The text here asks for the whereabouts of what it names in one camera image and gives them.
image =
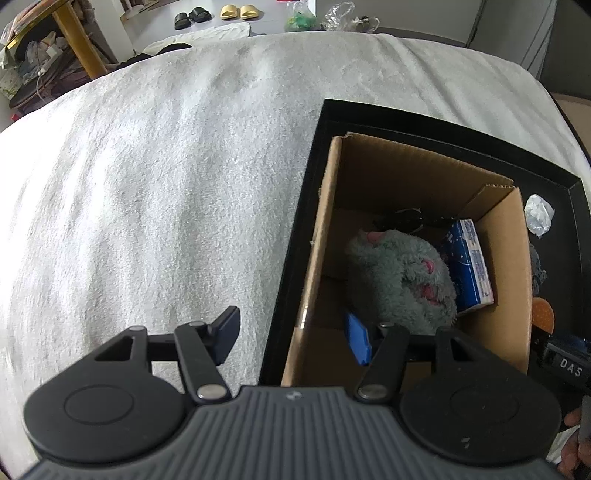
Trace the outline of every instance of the cable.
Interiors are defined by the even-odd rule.
[[[41,93],[39,92],[39,81],[41,81],[41,85],[43,87],[43,90],[45,90],[45,84],[43,83],[43,79],[41,78],[41,77],[43,77],[43,74],[41,73],[41,60],[39,60],[39,49],[38,49],[38,47],[35,47],[35,53],[37,53],[37,67],[39,68],[39,72],[37,74],[37,83],[35,84],[35,90],[37,91],[37,96],[43,102],[43,105],[47,105],[47,102],[41,96]]]
[[[41,101],[43,102],[43,105],[47,105],[47,102],[45,101],[45,99],[41,96],[41,93],[39,92],[39,80],[41,80],[41,75],[37,76],[37,83],[35,85],[35,90],[37,91],[37,96],[41,99]]]

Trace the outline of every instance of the bed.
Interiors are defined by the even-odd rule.
[[[516,64],[423,40],[268,35],[175,51],[80,87],[0,134],[0,456],[34,461],[27,395],[130,325],[242,310],[221,372],[257,382],[325,98],[430,115],[591,168]],[[169,365],[158,374],[172,378]]]

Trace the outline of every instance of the slipper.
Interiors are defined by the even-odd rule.
[[[226,5],[222,8],[220,12],[220,18],[222,20],[231,20],[232,18],[236,18],[238,16],[238,9],[236,5]]]
[[[189,18],[193,20],[195,23],[201,23],[206,22],[207,20],[211,20],[212,15],[204,8],[196,7],[193,8],[193,10],[191,10],[191,13],[189,13]]]
[[[183,28],[188,28],[190,26],[191,26],[191,21],[189,20],[187,14],[185,12],[181,12],[176,17],[174,17],[174,29],[175,30],[182,30]]]
[[[240,18],[243,20],[251,20],[258,17],[258,10],[254,5],[244,5],[240,9]]]

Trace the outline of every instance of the metal screw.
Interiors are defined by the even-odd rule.
[[[202,400],[219,400],[228,393],[226,387],[215,383],[204,385],[197,389],[197,396]]]
[[[383,385],[372,383],[370,385],[364,385],[357,393],[364,400],[380,400],[388,395],[388,389]]]

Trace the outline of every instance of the yellow slipper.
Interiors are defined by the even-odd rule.
[[[231,20],[232,18],[236,18],[238,16],[238,9],[236,5],[226,5],[222,8],[220,12],[220,18],[222,20]]]
[[[240,18],[243,20],[251,20],[258,17],[258,10],[254,5],[244,5],[240,9]]]

